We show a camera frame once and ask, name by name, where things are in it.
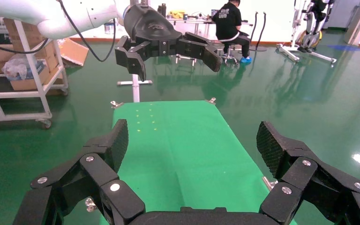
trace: green table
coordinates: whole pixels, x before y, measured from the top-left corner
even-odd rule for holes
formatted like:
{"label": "green table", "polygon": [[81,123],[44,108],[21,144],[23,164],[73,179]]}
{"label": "green table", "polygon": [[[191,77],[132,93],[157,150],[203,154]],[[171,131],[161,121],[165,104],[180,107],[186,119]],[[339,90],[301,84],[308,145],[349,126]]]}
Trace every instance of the green table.
{"label": "green table", "polygon": [[268,194],[263,174],[213,104],[126,103],[115,109],[118,119],[129,128],[119,175],[147,211],[259,211]]}

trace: white pole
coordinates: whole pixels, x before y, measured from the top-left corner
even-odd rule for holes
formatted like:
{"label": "white pole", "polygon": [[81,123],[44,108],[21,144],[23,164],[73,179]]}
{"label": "white pole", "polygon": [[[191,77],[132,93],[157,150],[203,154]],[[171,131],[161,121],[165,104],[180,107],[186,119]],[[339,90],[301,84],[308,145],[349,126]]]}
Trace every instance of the white pole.
{"label": "white pole", "polygon": [[[27,37],[24,32],[23,24],[20,21],[15,20],[15,25],[16,25],[17,31],[19,33],[20,40],[21,40],[22,46],[24,48],[24,51],[26,51],[26,52],[30,51],[30,45],[28,44],[28,40],[27,40]],[[28,63],[30,64],[30,69],[32,71],[32,75],[34,76],[34,82],[37,86],[38,94],[39,94],[39,97],[41,98],[45,113],[49,115],[49,118],[51,118],[52,113],[50,112],[50,108],[49,108],[49,105],[46,100],[46,95],[45,95],[45,91],[43,90],[42,82],[39,79],[37,67],[34,64],[34,58],[33,58],[34,54],[26,54],[25,56],[27,57]]]}
{"label": "white pole", "polygon": [[140,102],[140,90],[139,90],[139,76],[132,74],[133,77],[133,102]]}

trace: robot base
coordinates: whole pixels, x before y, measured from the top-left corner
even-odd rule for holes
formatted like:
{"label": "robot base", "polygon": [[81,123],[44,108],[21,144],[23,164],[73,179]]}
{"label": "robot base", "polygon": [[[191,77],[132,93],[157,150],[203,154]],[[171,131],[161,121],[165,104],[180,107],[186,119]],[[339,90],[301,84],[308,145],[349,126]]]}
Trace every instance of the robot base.
{"label": "robot base", "polygon": [[[290,59],[292,59],[295,62],[299,62],[300,58],[297,57],[296,55],[294,55],[292,52],[298,52],[298,50],[297,50],[298,47],[299,47],[298,45],[294,45],[294,46],[284,46],[283,44],[277,45],[277,49],[281,53],[284,53],[286,56],[288,56]],[[306,54],[310,54],[315,57],[321,58],[323,60],[329,61],[331,64],[334,64],[337,61],[337,59],[330,58],[330,57],[318,54],[316,52],[306,53]]]}

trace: glossy floor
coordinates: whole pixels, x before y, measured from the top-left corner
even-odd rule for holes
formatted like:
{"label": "glossy floor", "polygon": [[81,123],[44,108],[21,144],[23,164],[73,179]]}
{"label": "glossy floor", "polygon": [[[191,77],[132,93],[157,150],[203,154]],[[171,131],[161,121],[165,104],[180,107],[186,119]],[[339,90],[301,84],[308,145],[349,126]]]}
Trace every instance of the glossy floor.
{"label": "glossy floor", "polygon": [[[153,85],[142,86],[142,101],[201,100],[215,97],[217,107],[249,155],[269,176],[256,149],[256,133],[269,120],[285,136],[304,141],[324,162],[360,178],[360,51],[339,51],[339,35],[325,35],[318,52],[338,59],[327,62],[301,55],[293,64],[275,48],[258,52],[254,63],[240,68],[222,67],[214,73],[206,66],[174,58],[149,59],[147,75]],[[108,44],[95,44],[99,55]],[[68,70],[70,94],[48,98],[53,126],[41,130],[34,121],[0,123],[0,225],[13,221],[29,181],[73,157],[91,137],[112,126],[110,101],[132,101],[130,80],[123,67],[99,63],[89,54],[82,69]],[[2,101],[18,111],[20,101]],[[36,99],[21,101],[21,108],[38,110]],[[98,224],[98,213],[78,204],[67,225]],[[296,216],[300,225],[331,224],[304,203]]]}

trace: black cable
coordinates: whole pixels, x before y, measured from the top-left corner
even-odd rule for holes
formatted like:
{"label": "black cable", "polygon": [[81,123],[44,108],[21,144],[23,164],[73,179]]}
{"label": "black cable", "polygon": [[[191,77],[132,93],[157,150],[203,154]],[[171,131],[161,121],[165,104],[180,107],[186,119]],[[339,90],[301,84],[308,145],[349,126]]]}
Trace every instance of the black cable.
{"label": "black cable", "polygon": [[263,23],[263,28],[262,28],[262,31],[260,32],[260,37],[259,37],[259,40],[257,41],[257,44],[256,44],[256,51],[257,51],[257,47],[259,46],[259,43],[260,43],[260,40],[262,39],[262,35],[263,35],[263,31],[264,31],[264,27],[266,26],[266,13],[263,12],[264,14],[264,23]]}
{"label": "black cable", "polygon": [[64,7],[64,4],[62,2],[62,0],[58,0],[61,8],[64,11],[64,14],[67,16],[69,22],[71,23],[71,25],[74,27],[74,29],[76,30],[76,32],[78,33],[78,35],[81,37],[82,41],[85,43],[85,45],[89,48],[90,52],[93,54],[93,56],[100,62],[104,62],[108,59],[108,57],[110,56],[111,52],[113,51],[114,48],[114,44],[115,44],[115,34],[116,34],[116,25],[115,25],[115,19],[114,19],[114,37],[112,39],[112,45],[110,48],[110,51],[108,52],[107,56],[101,60],[93,51],[93,49],[91,48],[91,46],[88,44],[88,42],[86,42],[85,38],[82,36],[81,32],[78,30],[78,28],[75,26],[75,23],[72,21],[71,17],[68,15],[66,8]]}
{"label": "black cable", "polygon": [[255,29],[256,29],[256,26],[257,26],[257,14],[258,12],[256,11],[255,13],[255,26],[253,28],[253,31],[252,31],[252,36],[250,36],[250,42],[252,43],[252,39],[253,39],[253,34],[255,33]]}
{"label": "black cable", "polygon": [[45,44],[47,43],[48,39],[45,39],[43,44],[36,50],[34,51],[30,51],[30,52],[20,52],[20,51],[15,51],[15,50],[11,50],[11,49],[7,49],[7,48],[2,48],[0,47],[0,50],[4,50],[6,52],[10,52],[10,53],[16,53],[16,54],[33,54],[36,52],[39,52],[42,48],[44,48]]}

